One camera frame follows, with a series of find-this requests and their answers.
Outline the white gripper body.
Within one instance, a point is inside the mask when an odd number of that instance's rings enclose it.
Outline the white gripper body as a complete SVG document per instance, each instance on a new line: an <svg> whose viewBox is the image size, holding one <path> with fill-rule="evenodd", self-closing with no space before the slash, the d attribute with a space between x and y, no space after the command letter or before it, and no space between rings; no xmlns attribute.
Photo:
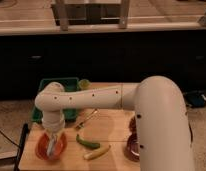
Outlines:
<svg viewBox="0 0 206 171"><path fill-rule="evenodd" d="M64 114L61 111L44 111L42 126L48 135L57 134L65 127Z"/></svg>

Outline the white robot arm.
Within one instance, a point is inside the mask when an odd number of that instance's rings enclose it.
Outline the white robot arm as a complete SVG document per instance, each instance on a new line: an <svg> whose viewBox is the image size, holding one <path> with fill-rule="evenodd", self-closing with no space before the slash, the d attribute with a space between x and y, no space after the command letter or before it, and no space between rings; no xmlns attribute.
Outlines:
<svg viewBox="0 0 206 171"><path fill-rule="evenodd" d="M135 113L141 171L195 171L186 104L180 88L164 76L139 83L66 92L57 82L35 98L43 126L51 132L63 126L63 109L122 109Z"/></svg>

